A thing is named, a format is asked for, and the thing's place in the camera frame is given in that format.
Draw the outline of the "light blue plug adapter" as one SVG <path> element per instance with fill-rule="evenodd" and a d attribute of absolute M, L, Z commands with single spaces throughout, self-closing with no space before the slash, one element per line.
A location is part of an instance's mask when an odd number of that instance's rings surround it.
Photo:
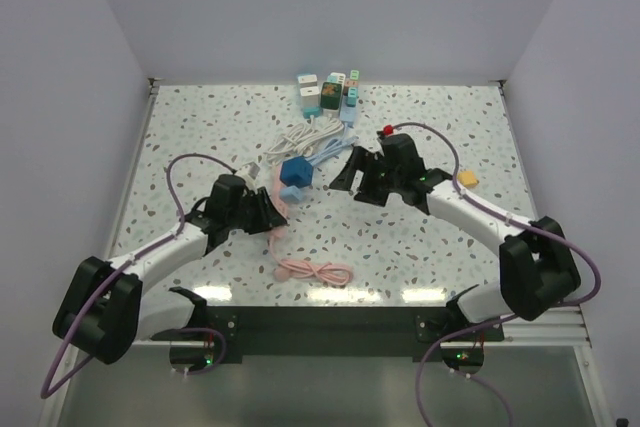
<path fill-rule="evenodd" d="M 294 185 L 285 186 L 279 192 L 279 198 L 286 204 L 299 204 L 302 202 L 303 197 L 302 190 Z"/>

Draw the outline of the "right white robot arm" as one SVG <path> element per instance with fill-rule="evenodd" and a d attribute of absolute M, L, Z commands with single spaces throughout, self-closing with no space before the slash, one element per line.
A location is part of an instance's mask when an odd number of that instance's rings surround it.
<path fill-rule="evenodd" d="M 436 332 L 466 340 L 481 323 L 503 316 L 533 321 L 580 286 L 557 221 L 533 221 L 464 198 L 451 174 L 425 166 L 407 134 L 383 136 L 380 144 L 378 152 L 355 147 L 330 189 L 354 188 L 356 201 L 380 207 L 397 194 L 406 205 L 460 228 L 498 258 L 498 281 L 453 296 L 433 326 Z"/>

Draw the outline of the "yellow plug adapter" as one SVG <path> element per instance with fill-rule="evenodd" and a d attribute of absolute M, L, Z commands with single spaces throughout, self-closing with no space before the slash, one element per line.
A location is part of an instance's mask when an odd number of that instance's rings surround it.
<path fill-rule="evenodd" d="M 459 184 L 466 189 L 473 189 L 479 185 L 479 179 L 471 170 L 463 170 L 457 174 Z"/>

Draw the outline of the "pink power strip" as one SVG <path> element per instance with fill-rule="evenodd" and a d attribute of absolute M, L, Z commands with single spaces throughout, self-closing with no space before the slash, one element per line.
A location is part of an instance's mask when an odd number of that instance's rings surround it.
<path fill-rule="evenodd" d="M 288 204 L 280 198 L 285 186 L 280 180 L 281 167 L 273 168 L 271 200 L 276 210 L 285 218 L 289 217 Z M 354 277 L 351 267 L 344 264 L 325 262 L 314 263 L 310 260 L 296 260 L 290 257 L 282 257 L 276 253 L 276 244 L 287 233 L 287 227 L 279 227 L 269 233 L 267 248 L 277 267 L 274 269 L 274 278 L 279 282 L 289 279 L 312 279 L 334 287 L 343 287 L 349 284 Z"/>

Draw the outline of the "light blue power strip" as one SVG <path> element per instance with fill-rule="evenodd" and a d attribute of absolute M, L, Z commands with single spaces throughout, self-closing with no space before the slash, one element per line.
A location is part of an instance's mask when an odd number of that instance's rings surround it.
<path fill-rule="evenodd" d="M 358 137 L 351 134 L 357 119 L 357 107 L 343 103 L 334 116 L 313 120 L 308 131 L 296 147 L 296 153 L 304 157 L 313 167 L 337 157 L 351 147 Z"/>

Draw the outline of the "teal plug adapter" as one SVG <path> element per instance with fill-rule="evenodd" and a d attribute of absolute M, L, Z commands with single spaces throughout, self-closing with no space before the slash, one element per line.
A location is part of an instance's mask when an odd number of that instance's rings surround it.
<path fill-rule="evenodd" d="M 346 105 L 349 107 L 355 107 L 358 102 L 359 89 L 357 87 L 350 87 L 347 90 Z"/>

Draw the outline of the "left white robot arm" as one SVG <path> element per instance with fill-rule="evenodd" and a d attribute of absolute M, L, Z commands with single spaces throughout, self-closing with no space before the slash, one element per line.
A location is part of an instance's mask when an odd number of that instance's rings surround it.
<path fill-rule="evenodd" d="M 175 330 L 185 339 L 200 337 L 207 315 L 197 299 L 168 310 L 143 303 L 144 295 L 182 266 L 204 258 L 229 234 L 269 232 L 287 224 L 266 188 L 222 174 L 211 193 L 196 202 L 163 236 L 128 254 L 101 260 L 91 256 L 78 266 L 54 318 L 52 331 L 104 364 L 118 361 L 134 341 Z"/>

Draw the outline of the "blue cube socket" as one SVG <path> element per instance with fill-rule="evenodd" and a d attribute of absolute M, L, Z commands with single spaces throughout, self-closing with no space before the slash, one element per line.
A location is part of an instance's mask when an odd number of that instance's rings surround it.
<path fill-rule="evenodd" d="M 285 186 L 305 188 L 311 185 L 314 167 L 304 157 L 290 158 L 281 164 L 280 181 Z"/>

